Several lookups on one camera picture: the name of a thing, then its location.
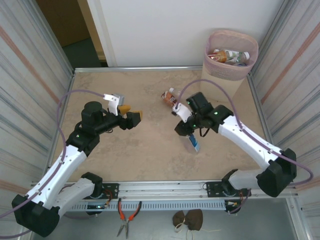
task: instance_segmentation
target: plastic bottle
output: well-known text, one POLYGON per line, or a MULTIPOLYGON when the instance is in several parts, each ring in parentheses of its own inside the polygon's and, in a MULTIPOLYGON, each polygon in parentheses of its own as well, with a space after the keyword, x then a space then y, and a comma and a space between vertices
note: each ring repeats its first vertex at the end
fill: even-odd
POLYGON ((175 98, 175 96, 170 93, 169 91, 165 91, 162 95, 161 95, 161 99, 168 104, 170 107, 173 107, 176 103, 177 103, 177 99, 175 98))
POLYGON ((228 59, 225 63, 226 64, 235 64, 235 63, 244 63, 246 64, 250 59, 250 55, 247 51, 239 52, 238 56, 232 57, 228 59))
MULTIPOLYGON (((169 92, 171 94, 173 94, 173 96, 178 99, 180 94, 181 94, 181 90, 180 89, 177 89, 177 88, 173 88, 173 87, 170 87, 169 89, 169 92)), ((181 97, 181 102, 185 101, 187 98, 189 98, 190 96, 192 96, 193 93, 190 92, 190 91, 184 91, 182 97, 181 97)))
POLYGON ((187 152, 191 154, 197 154, 199 152, 200 145, 193 133, 189 136, 179 136, 179 139, 187 152))
POLYGON ((223 50, 215 49, 212 54, 208 55, 208 57, 210 57, 211 59, 217 62, 224 63, 225 61, 238 56, 238 54, 239 54, 238 51, 232 51, 228 49, 223 49, 223 50))

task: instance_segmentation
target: table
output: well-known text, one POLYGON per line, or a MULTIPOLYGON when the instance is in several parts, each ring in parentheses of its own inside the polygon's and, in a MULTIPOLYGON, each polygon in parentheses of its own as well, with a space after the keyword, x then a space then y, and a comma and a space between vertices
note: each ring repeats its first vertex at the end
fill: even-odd
MULTIPOLYGON (((88 159, 72 174, 76 182, 82 174, 92 172, 103 181, 174 181, 216 180, 230 170, 258 169, 259 166, 242 149, 227 138, 209 131, 205 138, 195 135, 200 144, 198 154, 187 152, 174 131, 180 118, 171 114, 160 96, 169 88, 182 89, 192 80, 200 79, 199 70, 78 72, 72 89, 87 89, 101 94, 121 93, 132 111, 142 110, 143 119, 134 129, 115 128, 100 136, 100 143, 88 159)), ((199 90, 199 84, 190 87, 199 90)), ((241 121, 263 137, 255 103, 247 81, 243 81, 233 97, 241 121)), ((90 101, 99 101, 106 109, 108 102, 88 93, 70 96, 62 130, 68 138, 81 111, 90 101)), ((210 100, 213 107, 229 103, 210 100)), ((54 160, 62 150, 58 140, 54 160)))

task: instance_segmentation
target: orange object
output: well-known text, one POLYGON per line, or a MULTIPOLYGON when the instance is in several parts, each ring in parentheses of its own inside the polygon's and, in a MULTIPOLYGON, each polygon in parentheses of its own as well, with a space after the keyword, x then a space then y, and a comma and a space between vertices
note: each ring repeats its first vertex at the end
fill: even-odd
POLYGON ((210 58, 219 63, 225 63, 228 59, 225 51, 214 52, 210 55, 210 58))
POLYGON ((127 112, 130 111, 131 106, 130 105, 122 105, 122 106, 118 106, 118 109, 119 109, 121 115, 125 115, 127 112))
POLYGON ((177 99, 169 91, 165 91, 161 95, 161 99, 171 107, 173 107, 177 103, 177 99))

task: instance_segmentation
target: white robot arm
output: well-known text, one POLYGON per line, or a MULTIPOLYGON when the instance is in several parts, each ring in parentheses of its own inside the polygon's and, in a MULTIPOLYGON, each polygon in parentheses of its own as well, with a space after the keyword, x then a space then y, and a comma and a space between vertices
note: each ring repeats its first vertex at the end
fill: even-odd
POLYGON ((14 212, 16 222, 42 237, 48 236, 57 226, 60 217, 85 197, 97 198, 102 194, 102 178, 87 172, 74 185, 63 189, 71 174, 89 156, 100 142, 100 134, 110 132, 119 126, 121 129, 132 129, 142 119, 142 112, 129 112, 130 106, 121 110, 124 97, 120 94, 104 95, 109 101, 108 111, 101 103, 88 102, 81 112, 81 121, 66 141, 65 157, 63 153, 53 166, 25 196, 17 195, 12 207, 19 206, 31 196, 37 194, 29 202, 14 212))
POLYGON ((178 115, 181 121, 175 128, 180 136, 188 136, 196 129, 212 129, 216 133, 230 139, 242 148, 260 166, 260 169, 241 171, 234 169, 223 179, 224 191, 232 195, 235 190, 262 189, 271 197, 277 197, 282 190, 297 175, 297 166, 289 163, 272 152, 296 160, 296 154, 289 148, 283 151, 277 146, 265 141, 241 123, 242 129, 233 112, 223 105, 213 108, 201 92, 187 99, 188 107, 179 103, 173 106, 172 113, 178 115), (270 150, 261 147, 256 141, 243 132, 246 130, 256 140, 268 146, 270 150))

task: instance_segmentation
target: red-handled pliers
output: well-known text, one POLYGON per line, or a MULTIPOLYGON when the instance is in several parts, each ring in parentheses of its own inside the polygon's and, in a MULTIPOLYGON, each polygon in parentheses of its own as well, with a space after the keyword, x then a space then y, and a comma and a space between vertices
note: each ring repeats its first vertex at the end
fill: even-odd
POLYGON ((122 212, 122 209, 121 209, 121 198, 119 198, 119 200, 118 200, 118 212, 120 214, 120 219, 122 220, 122 225, 120 226, 120 229, 119 229, 117 237, 120 235, 122 229, 125 227, 125 238, 126 239, 128 238, 128 232, 129 232, 128 223, 130 221, 132 221, 135 218, 135 216, 138 215, 138 213, 139 213, 139 211, 141 209, 141 206, 142 206, 142 201, 139 202, 138 207, 135 210, 134 214, 132 214, 128 219, 126 219, 126 216, 124 215, 124 213, 122 212))

